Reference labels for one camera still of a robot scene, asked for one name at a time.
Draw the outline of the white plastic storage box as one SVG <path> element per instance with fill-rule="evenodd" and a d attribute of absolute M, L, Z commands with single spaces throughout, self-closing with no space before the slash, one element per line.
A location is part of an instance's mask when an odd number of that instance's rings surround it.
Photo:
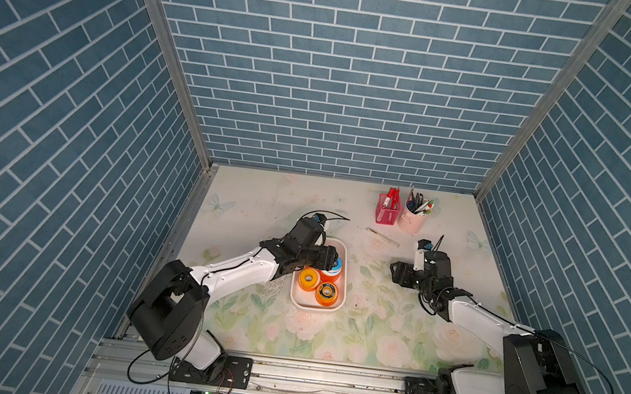
<path fill-rule="evenodd" d="M 339 239 L 328 238 L 327 246 L 336 249 L 338 258 L 332 268 L 317 270 L 308 266 L 305 274 L 296 270 L 290 287 L 292 303 L 308 312 L 334 313 L 342 308 L 347 297 L 347 248 Z"/>

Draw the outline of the large yellow orange tape roll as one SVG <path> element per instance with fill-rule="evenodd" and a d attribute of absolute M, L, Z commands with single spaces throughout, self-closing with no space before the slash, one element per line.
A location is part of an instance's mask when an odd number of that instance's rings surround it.
<path fill-rule="evenodd" d="M 315 299 L 323 308 L 332 307 L 339 299 L 339 290 L 334 283 L 321 283 L 315 291 Z"/>

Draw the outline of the yellow black tape roll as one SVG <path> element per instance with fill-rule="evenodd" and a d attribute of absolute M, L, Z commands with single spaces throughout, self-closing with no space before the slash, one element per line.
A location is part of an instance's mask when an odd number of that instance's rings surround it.
<path fill-rule="evenodd" d="M 315 291 L 320 286 L 321 274 L 312 267 L 303 268 L 298 275 L 297 285 L 305 292 Z"/>

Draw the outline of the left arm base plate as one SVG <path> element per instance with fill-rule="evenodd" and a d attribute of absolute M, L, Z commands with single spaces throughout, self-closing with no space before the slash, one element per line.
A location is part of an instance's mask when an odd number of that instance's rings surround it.
<path fill-rule="evenodd" d="M 229 387 L 245 390 L 252 375 L 253 364 L 250 357 L 224 354 L 205 370 L 197 369 L 189 362 L 179 361 L 172 368 L 169 379 L 181 383 L 221 386 L 223 390 Z"/>

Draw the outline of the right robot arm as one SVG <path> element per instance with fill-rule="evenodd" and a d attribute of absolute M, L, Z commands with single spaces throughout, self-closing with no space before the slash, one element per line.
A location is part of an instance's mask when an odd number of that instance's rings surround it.
<path fill-rule="evenodd" d="M 418 293 L 431 316 L 468 331 L 503 362 L 499 374 L 468 363 L 444 368 L 430 394 L 586 394 L 570 347 L 558 333 L 534 330 L 490 311 L 433 263 L 417 270 L 398 261 L 389 270 L 393 283 Z"/>

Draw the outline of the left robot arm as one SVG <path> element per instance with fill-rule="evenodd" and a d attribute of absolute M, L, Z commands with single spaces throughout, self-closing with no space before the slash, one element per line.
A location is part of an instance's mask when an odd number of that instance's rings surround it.
<path fill-rule="evenodd" d="M 283 237 L 264 240 L 219 263 L 167 263 L 133 301 L 127 317 L 156 360 L 178 358 L 197 370 L 212 371 L 224 362 L 226 352 L 203 327 L 209 305 L 306 267 L 332 269 L 339 255 L 326 243 L 328 219 L 323 213 L 301 217 Z"/>

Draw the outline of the orange sealing tape roll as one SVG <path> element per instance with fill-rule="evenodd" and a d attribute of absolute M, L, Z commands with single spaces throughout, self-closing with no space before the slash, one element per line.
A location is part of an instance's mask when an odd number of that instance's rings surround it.
<path fill-rule="evenodd" d="M 335 283 L 337 280 L 339 280 L 339 277 L 341 276 L 341 273 L 338 274 L 337 276 L 329 276 L 325 273 L 325 271 L 320 271 L 319 272 L 320 276 L 321 276 L 321 282 L 322 283 Z"/>

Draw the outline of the small blue tape roll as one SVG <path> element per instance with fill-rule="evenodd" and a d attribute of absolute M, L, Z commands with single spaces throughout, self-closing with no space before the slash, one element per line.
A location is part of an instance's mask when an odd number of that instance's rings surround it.
<path fill-rule="evenodd" d="M 342 271 L 342 265 L 343 265 L 342 259 L 337 258 L 337 260 L 334 262 L 333 267 L 326 270 L 325 273 L 329 276 L 337 276 Z"/>

